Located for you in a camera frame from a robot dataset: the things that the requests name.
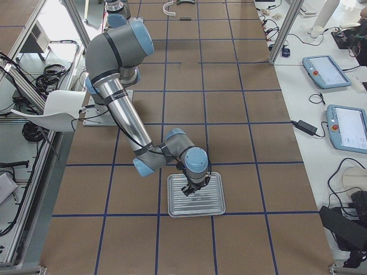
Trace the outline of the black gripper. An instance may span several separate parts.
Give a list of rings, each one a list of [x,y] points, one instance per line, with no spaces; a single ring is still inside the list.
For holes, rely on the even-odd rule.
[[[182,192],[185,194],[186,197],[189,196],[190,193],[196,193],[200,191],[203,187],[207,186],[210,181],[210,176],[206,175],[204,180],[200,183],[194,183],[189,177],[186,177],[187,185],[181,188]]]

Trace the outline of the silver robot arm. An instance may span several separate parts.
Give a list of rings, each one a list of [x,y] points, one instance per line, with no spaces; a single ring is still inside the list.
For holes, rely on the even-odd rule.
[[[125,19],[131,18],[128,0],[105,0],[105,10],[108,15],[120,14]]]
[[[166,164],[177,161],[187,178],[185,195],[205,187],[210,180],[205,150],[194,145],[180,128],[169,132],[155,145],[122,82],[124,69],[136,69],[154,45],[144,23],[134,20],[96,36],[87,47],[85,65],[96,94],[107,107],[116,125],[125,134],[135,154],[133,164],[141,176],[148,176]]]

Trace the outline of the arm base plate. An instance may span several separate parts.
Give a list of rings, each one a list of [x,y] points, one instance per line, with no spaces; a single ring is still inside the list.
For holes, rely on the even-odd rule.
[[[86,109],[86,119],[83,121],[85,127],[113,127],[116,126],[112,116],[107,111],[105,106],[97,105],[97,108]]]

